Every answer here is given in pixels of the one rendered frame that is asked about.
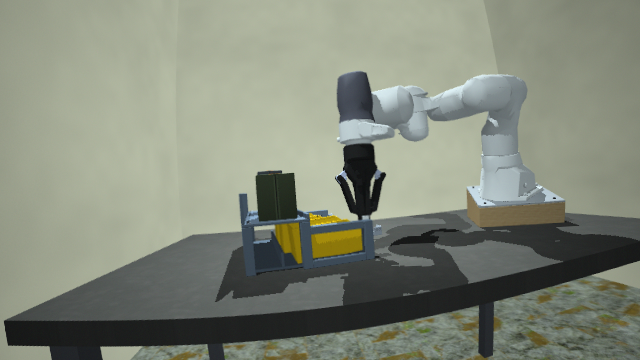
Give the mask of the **light blue metal shelf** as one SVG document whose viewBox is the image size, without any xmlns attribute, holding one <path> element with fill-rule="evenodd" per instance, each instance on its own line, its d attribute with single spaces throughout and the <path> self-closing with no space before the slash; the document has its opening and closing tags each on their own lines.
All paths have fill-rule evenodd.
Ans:
<svg viewBox="0 0 640 360">
<path fill-rule="evenodd" d="M 246 277 L 256 276 L 256 273 L 258 272 L 283 270 L 298 267 L 303 267 L 304 269 L 312 269 L 375 259 L 374 236 L 382 235 L 382 227 L 380 225 L 376 225 L 376 227 L 374 227 L 373 229 L 373 221 L 371 219 L 310 226 L 309 213 L 313 214 L 314 216 L 321 215 L 321 217 L 333 216 L 334 214 L 328 214 L 328 210 L 304 212 L 297 209 L 298 218 L 260 222 L 259 218 L 250 218 L 247 216 L 247 193 L 239 194 L 239 204 Z M 245 224 L 243 222 L 243 211 L 246 218 Z M 297 263 L 292 253 L 284 253 L 273 230 L 271 230 L 271 240 L 255 241 L 254 227 L 289 223 L 299 223 L 302 254 L 302 263 L 300 264 Z M 363 251 L 361 250 L 347 254 L 313 258 L 311 235 L 354 229 L 361 229 Z"/>
</svg>

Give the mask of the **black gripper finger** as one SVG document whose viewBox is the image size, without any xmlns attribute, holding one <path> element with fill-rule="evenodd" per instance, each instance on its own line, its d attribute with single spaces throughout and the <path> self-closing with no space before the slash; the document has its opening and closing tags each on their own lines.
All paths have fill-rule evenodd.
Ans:
<svg viewBox="0 0 640 360">
<path fill-rule="evenodd" d="M 380 170 L 377 169 L 374 177 L 375 177 L 375 180 L 374 180 L 373 190 L 372 190 L 372 195 L 370 200 L 371 169 L 366 168 L 365 183 L 362 183 L 366 219 L 370 219 L 369 215 L 371 215 L 373 212 L 376 212 L 378 209 L 382 183 L 386 177 L 386 173 L 381 172 Z M 372 205 L 373 203 L 374 205 Z"/>
<path fill-rule="evenodd" d="M 359 168 L 355 170 L 355 175 L 356 175 L 356 184 L 352 183 L 354 188 L 355 201 L 353 199 L 349 185 L 346 181 L 347 180 L 346 172 L 343 171 L 342 173 L 340 173 L 338 176 L 335 177 L 335 180 L 339 183 L 342 189 L 349 211 L 353 214 L 356 214 L 358 216 L 358 220 L 364 220 L 366 219 L 366 216 L 365 216 L 365 208 L 364 208 L 364 200 L 363 200 L 363 192 L 362 192 L 361 170 Z"/>
</svg>

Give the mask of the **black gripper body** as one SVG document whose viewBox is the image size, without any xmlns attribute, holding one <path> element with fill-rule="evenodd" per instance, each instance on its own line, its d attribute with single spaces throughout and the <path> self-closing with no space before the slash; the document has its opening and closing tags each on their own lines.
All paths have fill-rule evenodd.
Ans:
<svg viewBox="0 0 640 360">
<path fill-rule="evenodd" d="M 365 169 L 371 169 L 371 180 L 377 171 L 375 163 L 375 152 L 373 144 L 353 144 L 343 148 L 344 167 L 343 171 L 349 180 L 356 184 L 355 170 L 361 170 L 362 183 L 365 183 Z"/>
</svg>

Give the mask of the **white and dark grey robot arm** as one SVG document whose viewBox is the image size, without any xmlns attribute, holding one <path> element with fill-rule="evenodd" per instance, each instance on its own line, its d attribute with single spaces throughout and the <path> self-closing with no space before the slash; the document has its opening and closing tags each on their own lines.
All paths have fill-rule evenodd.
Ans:
<svg viewBox="0 0 640 360">
<path fill-rule="evenodd" d="M 398 129 L 404 139 L 417 142 L 428 136 L 427 115 L 444 122 L 490 111 L 481 130 L 479 196 L 526 201 L 543 190 L 518 152 L 518 121 L 527 91 L 526 83 L 516 76 L 480 75 L 434 97 L 425 97 L 428 92 L 417 86 L 371 92 L 367 73 L 348 72 L 337 83 L 337 141 L 345 146 L 371 143 L 393 138 Z"/>
</svg>

